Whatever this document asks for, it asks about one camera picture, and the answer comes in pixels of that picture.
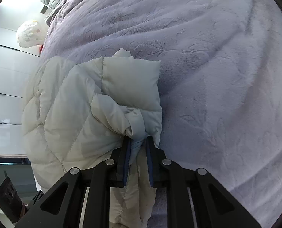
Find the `white puffer jacket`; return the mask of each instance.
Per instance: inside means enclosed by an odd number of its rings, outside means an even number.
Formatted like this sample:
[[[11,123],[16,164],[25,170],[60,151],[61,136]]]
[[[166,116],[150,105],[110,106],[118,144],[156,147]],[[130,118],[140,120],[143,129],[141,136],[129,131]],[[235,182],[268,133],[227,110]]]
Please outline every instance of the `white puffer jacket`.
[[[22,125],[44,192],[72,167],[84,170],[109,158],[125,135],[140,141],[149,134],[159,144],[159,66],[120,49],[81,64],[53,57],[38,68],[27,84]],[[111,191],[112,227],[146,227],[154,204],[145,150],[131,162],[127,186]]]

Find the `white cabinet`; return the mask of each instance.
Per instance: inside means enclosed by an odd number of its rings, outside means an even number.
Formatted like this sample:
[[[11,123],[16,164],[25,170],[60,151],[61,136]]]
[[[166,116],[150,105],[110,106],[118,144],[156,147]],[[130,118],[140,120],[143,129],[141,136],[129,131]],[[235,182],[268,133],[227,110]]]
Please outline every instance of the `white cabinet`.
[[[39,57],[0,46],[0,93],[22,97]]]
[[[22,98],[0,94],[0,123],[21,125]]]
[[[0,27],[0,45],[17,49],[35,56],[39,56],[40,46],[32,46],[29,48],[22,48],[16,41],[16,32]]]
[[[38,60],[38,56],[0,46],[0,68],[30,74]]]
[[[22,97],[28,77],[29,74],[0,68],[0,93]]]
[[[22,146],[22,96],[39,63],[38,47],[20,48],[16,32],[0,28],[0,157],[26,157]]]
[[[26,157],[22,146],[21,127],[21,125],[0,124],[0,157]]]

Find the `bed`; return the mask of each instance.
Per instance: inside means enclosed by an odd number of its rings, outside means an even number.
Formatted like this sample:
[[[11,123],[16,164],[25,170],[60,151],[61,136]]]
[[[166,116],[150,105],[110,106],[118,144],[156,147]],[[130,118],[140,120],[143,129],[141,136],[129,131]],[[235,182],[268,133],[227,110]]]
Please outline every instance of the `bed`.
[[[274,0],[63,0],[41,62],[161,60],[160,148],[207,168],[263,228],[282,213],[282,12]],[[166,227],[157,192],[148,227]]]

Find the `white wall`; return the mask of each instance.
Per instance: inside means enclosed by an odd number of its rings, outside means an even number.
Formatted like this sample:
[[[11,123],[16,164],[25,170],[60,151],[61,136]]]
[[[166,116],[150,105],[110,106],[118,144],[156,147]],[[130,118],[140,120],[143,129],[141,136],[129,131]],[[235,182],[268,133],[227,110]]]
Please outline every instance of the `white wall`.
[[[17,31],[27,20],[44,20],[41,0],[2,0],[0,4],[0,27]]]

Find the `blue gripper pad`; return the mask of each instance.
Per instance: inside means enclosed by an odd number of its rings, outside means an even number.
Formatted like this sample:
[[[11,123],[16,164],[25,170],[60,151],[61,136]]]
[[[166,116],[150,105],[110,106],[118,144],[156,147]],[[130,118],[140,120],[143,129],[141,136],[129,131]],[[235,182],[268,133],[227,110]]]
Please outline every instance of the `blue gripper pad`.
[[[131,140],[129,140],[127,144],[127,150],[125,155],[124,169],[123,169],[123,184],[126,186],[128,179],[128,171],[129,171],[129,160],[130,160],[130,151],[131,151]]]
[[[145,142],[146,145],[146,158],[147,158],[147,168],[148,168],[148,177],[149,177],[149,182],[150,186],[154,186],[154,178],[153,178],[153,162],[152,162],[152,157],[150,155],[150,149],[149,149],[149,143]]]

